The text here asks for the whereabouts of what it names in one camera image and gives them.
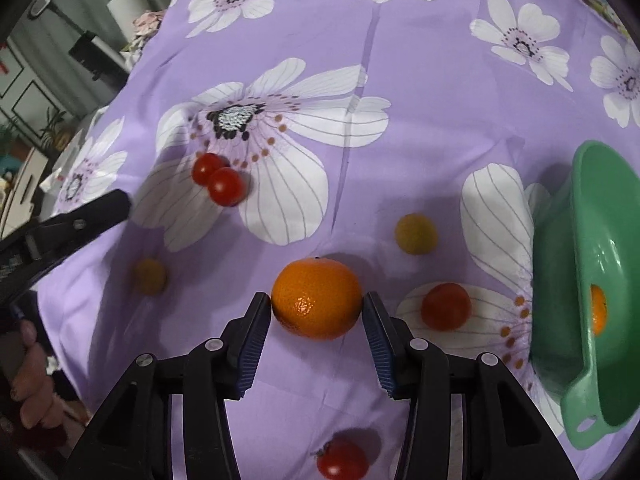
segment red object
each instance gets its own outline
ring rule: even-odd
[[[225,160],[215,153],[204,153],[196,159],[191,170],[191,177],[199,186],[206,186],[211,175],[225,166]]]
[[[441,283],[422,300],[420,316],[429,328],[450,332],[466,323],[471,309],[471,298],[463,287],[457,283]]]
[[[316,459],[318,471],[328,480],[361,480],[369,471],[364,451],[349,440],[334,438]]]
[[[237,205],[246,196],[246,184],[240,174],[231,168],[217,170],[207,186],[209,196],[218,205],[230,207]]]

